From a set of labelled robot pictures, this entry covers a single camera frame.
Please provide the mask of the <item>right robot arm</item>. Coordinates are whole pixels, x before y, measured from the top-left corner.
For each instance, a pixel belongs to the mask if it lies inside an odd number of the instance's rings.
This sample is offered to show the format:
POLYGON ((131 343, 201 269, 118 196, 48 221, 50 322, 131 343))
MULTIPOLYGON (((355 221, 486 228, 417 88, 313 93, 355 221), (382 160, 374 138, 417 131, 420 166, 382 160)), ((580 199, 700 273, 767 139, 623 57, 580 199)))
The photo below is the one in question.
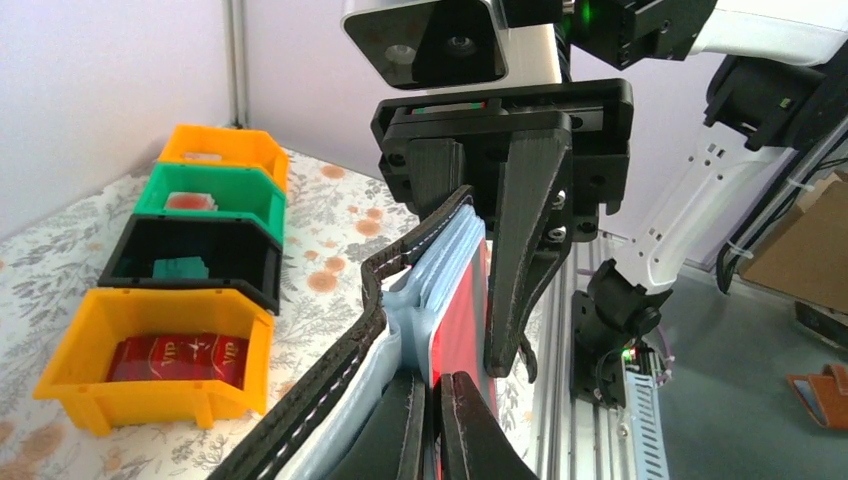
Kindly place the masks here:
POLYGON ((408 92, 372 122, 394 199, 427 218, 469 194, 486 224, 493 377, 529 354, 532 308, 624 196, 631 87, 573 82, 571 48, 619 70, 724 55, 682 177, 578 294, 572 387, 606 405, 624 404, 622 352, 658 325, 692 246, 750 179, 829 130, 845 95, 843 1, 351 1, 341 26, 408 92))

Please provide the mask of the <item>black leather card holder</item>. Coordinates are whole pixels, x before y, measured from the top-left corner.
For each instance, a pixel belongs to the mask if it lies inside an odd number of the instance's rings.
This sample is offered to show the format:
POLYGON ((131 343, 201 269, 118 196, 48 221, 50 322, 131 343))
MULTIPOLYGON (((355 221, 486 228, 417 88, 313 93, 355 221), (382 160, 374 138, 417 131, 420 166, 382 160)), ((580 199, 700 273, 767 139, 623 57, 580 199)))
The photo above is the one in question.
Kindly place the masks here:
POLYGON ((401 370, 428 388, 424 477, 441 468, 438 386, 430 346, 476 245, 485 241, 473 190, 362 263, 363 311, 214 470, 216 479, 329 479, 401 370))

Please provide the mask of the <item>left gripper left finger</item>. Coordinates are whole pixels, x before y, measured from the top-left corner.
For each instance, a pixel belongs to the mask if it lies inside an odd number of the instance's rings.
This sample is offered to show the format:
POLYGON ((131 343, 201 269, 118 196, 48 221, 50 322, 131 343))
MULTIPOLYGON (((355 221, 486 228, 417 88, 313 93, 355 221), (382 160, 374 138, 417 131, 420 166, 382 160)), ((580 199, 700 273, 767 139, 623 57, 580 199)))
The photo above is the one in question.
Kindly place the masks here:
POLYGON ((424 477, 428 388, 411 370, 397 372, 329 479, 416 480, 424 477))

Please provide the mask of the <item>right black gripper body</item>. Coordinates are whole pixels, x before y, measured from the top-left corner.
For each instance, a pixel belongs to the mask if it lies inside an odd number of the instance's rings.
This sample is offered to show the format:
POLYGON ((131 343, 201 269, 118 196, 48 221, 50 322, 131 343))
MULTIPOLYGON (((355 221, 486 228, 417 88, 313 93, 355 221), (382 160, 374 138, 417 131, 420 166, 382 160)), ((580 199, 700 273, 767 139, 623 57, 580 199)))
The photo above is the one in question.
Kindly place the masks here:
POLYGON ((423 161, 419 148, 436 139, 460 145, 460 181, 473 187, 478 215, 492 234, 500 166, 514 133, 556 127, 560 113, 570 122, 573 158, 562 188, 573 214, 561 224, 576 238, 594 238, 600 214, 617 213, 624 198, 634 101, 623 79, 384 100, 371 129, 394 201, 421 218, 432 211, 422 189, 440 174, 433 162, 423 161))

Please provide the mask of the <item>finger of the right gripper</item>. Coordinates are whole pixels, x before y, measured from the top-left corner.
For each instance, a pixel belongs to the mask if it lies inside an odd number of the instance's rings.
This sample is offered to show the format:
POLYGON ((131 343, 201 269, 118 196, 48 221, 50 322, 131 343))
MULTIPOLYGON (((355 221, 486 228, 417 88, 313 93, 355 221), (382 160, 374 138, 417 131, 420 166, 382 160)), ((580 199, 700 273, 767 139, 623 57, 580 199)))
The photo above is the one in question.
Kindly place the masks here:
POLYGON ((426 222, 463 204, 466 156, 464 146, 450 138, 417 139, 406 152, 412 200, 411 212, 426 222))
POLYGON ((499 172, 484 347, 487 373, 509 375, 533 307, 570 252, 573 155, 569 115, 515 116, 499 172))

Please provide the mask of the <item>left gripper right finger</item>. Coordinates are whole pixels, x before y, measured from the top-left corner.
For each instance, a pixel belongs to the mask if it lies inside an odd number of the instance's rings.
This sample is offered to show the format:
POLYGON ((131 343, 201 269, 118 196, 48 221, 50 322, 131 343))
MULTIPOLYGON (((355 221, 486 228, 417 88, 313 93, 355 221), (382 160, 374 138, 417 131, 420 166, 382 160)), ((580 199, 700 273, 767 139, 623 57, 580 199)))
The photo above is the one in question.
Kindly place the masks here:
POLYGON ((440 377, 438 407, 441 468, 445 479, 533 480, 537 477, 511 446, 468 373, 440 377))

